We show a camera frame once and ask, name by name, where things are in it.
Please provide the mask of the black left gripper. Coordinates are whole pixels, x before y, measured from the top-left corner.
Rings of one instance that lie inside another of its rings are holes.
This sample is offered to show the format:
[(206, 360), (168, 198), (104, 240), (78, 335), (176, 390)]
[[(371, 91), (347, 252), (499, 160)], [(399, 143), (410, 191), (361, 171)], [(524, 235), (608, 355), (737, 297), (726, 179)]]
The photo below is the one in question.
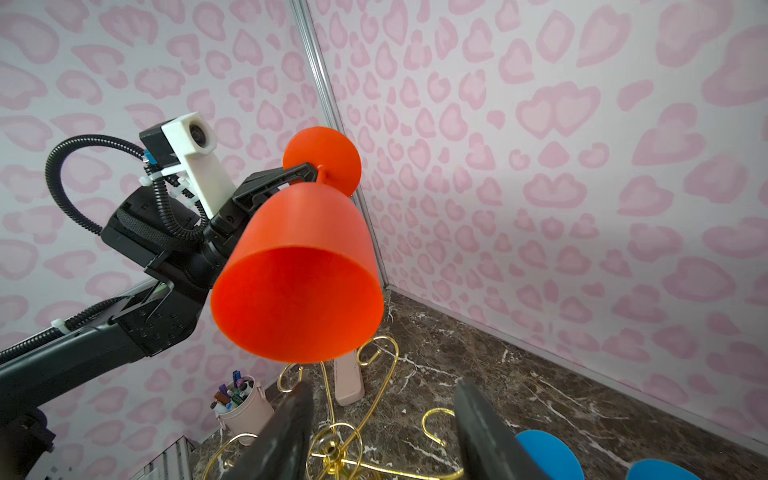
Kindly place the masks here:
[(318, 169), (303, 163), (248, 176), (209, 221), (197, 248), (197, 281), (214, 282), (223, 270), (254, 213), (272, 196), (294, 183), (315, 182)]

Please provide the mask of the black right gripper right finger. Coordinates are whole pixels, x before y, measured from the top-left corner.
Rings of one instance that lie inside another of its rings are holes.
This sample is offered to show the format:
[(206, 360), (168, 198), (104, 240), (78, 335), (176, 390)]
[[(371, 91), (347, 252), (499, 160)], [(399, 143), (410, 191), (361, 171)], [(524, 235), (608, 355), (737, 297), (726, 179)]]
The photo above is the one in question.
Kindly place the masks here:
[(458, 381), (454, 407), (467, 479), (550, 479), (470, 379)]

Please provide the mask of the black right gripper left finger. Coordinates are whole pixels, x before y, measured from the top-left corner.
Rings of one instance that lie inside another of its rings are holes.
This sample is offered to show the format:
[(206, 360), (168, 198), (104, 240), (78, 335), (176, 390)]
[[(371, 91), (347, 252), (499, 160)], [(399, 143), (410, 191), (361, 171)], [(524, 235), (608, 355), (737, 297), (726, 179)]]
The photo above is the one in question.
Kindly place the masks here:
[(313, 385), (299, 382), (275, 415), (221, 478), (224, 480), (295, 480), (306, 478), (314, 422)]

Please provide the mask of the blue wine glass front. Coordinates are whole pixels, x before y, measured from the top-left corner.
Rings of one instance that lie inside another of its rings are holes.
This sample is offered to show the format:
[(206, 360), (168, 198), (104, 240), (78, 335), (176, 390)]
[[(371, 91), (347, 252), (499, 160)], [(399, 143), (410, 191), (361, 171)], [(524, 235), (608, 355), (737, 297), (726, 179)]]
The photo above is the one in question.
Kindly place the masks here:
[(522, 447), (554, 480), (584, 480), (582, 466), (573, 451), (556, 436), (540, 430), (527, 430), (516, 435)]

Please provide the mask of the blue wine glass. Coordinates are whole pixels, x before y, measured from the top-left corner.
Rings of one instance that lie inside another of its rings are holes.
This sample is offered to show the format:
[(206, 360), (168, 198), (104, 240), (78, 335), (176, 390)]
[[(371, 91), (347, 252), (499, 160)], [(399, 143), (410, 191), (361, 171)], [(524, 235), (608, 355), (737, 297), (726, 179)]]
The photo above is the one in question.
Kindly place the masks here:
[(701, 480), (689, 470), (659, 459), (635, 462), (627, 471), (626, 480)]
[(582, 466), (573, 451), (556, 436), (540, 430), (527, 430), (516, 435), (522, 447), (554, 480), (584, 480)]

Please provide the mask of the red wine glass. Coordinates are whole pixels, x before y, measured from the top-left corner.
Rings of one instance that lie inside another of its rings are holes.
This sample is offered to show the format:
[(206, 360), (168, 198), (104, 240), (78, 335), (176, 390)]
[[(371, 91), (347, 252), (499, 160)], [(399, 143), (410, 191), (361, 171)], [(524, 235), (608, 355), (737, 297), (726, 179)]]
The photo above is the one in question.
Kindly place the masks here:
[(286, 167), (318, 168), (293, 182), (249, 221), (211, 295), (212, 317), (238, 347), (295, 364), (333, 360), (379, 328), (384, 300), (373, 241), (351, 196), (361, 159), (342, 133), (297, 133)]

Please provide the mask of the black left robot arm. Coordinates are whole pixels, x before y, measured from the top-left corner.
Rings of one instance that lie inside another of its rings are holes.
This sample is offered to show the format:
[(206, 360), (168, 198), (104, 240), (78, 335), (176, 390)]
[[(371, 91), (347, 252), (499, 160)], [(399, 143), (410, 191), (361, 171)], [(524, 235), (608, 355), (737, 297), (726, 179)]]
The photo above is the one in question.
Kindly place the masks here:
[(55, 435), (41, 406), (123, 365), (159, 354), (195, 330), (214, 281), (256, 209), (290, 183), (313, 182), (302, 164), (251, 175), (196, 240), (166, 233), (161, 216), (184, 208), (163, 180), (132, 194), (102, 229), (105, 242), (153, 282), (103, 300), (1, 353), (1, 476), (22, 478)]

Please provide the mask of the pink pen cup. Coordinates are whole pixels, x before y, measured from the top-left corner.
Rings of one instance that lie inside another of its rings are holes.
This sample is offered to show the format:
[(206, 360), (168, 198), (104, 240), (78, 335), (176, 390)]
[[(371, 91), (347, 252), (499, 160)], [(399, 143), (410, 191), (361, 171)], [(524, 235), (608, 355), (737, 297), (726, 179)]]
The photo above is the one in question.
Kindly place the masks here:
[(240, 435), (243, 446), (250, 445), (274, 415), (261, 384), (239, 370), (218, 386), (209, 408), (222, 429)]

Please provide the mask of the pink rectangular case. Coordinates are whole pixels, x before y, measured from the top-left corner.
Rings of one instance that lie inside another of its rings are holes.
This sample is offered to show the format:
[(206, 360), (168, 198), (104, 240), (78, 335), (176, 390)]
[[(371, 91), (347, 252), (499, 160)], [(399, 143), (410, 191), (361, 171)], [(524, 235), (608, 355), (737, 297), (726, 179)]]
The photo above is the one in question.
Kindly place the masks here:
[(346, 407), (363, 398), (365, 389), (356, 350), (334, 359), (333, 372), (334, 397), (339, 405)]

